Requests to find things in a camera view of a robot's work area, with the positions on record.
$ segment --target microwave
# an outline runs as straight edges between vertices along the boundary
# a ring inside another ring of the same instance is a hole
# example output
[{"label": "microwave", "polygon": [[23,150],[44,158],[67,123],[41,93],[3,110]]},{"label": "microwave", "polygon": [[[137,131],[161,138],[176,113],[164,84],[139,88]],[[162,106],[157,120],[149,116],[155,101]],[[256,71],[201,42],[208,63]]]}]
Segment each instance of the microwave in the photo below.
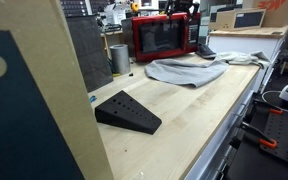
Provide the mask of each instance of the microwave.
[{"label": "microwave", "polygon": [[129,57],[149,62],[197,51],[200,13],[133,17],[122,20]]}]

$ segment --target black pegboard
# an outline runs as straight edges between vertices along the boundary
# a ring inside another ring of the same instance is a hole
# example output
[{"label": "black pegboard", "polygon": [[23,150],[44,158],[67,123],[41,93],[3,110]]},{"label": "black pegboard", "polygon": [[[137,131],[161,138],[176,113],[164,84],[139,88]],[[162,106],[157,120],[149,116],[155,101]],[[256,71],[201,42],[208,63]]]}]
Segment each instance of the black pegboard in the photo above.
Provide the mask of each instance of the black pegboard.
[{"label": "black pegboard", "polygon": [[95,108],[100,123],[154,134],[162,121],[124,91]]},{"label": "black pegboard", "polygon": [[261,145],[260,149],[288,162],[288,113],[269,115],[264,134],[277,141],[275,149]]}]

